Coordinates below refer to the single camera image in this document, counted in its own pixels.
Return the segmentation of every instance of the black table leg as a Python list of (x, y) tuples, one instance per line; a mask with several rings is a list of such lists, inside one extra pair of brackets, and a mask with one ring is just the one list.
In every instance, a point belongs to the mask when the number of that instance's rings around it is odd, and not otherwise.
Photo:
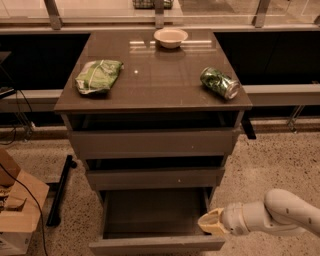
[(53, 204), (51, 207), (51, 211), (49, 213), (49, 217), (48, 217), (48, 221), (47, 221), (47, 226), (48, 227), (56, 227), (59, 226), (60, 222), (61, 222), (61, 218), (60, 218), (60, 214), (59, 214), (59, 208), (60, 208), (60, 203), (61, 203), (61, 199), (63, 196), (63, 191), (64, 191), (64, 187), (68, 178), (68, 174), (69, 174), (69, 169), (71, 168), (76, 168), (77, 167), (77, 163), (75, 161), (72, 160), (72, 156), (68, 155), (66, 162), (64, 164), (63, 167), (63, 171), (60, 177), (60, 181), (58, 183), (58, 189), (56, 192), (56, 195), (54, 197), (53, 200)]

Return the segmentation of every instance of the green chip bag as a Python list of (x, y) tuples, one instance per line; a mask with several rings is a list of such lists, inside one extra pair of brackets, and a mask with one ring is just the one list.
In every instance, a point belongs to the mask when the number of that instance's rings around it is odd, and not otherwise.
[(81, 94), (107, 93), (117, 80), (123, 63), (116, 60), (87, 62), (76, 77)]

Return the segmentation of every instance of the cabinet top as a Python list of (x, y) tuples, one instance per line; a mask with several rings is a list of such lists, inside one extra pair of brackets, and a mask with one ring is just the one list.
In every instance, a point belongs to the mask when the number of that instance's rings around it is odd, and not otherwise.
[[(211, 30), (186, 30), (180, 48), (158, 45), (155, 30), (93, 32), (55, 106), (57, 113), (108, 113), (145, 111), (245, 110), (251, 102), (240, 88), (229, 101), (205, 88), (204, 68), (214, 67), (238, 79)], [(118, 60), (124, 69), (107, 94), (83, 96), (75, 78), (85, 63)]]

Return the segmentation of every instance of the white bowl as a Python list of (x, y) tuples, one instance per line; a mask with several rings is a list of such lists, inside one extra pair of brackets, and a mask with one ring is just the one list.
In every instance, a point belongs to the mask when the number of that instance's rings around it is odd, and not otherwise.
[(169, 49), (177, 48), (188, 38), (188, 33), (181, 29), (163, 28), (154, 33), (154, 38)]

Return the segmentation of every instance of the open drawer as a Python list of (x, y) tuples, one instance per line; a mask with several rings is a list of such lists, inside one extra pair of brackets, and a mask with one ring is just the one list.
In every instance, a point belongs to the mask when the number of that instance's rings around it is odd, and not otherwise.
[(220, 250), (224, 239), (203, 233), (204, 188), (118, 190), (105, 193), (104, 225), (95, 255)]

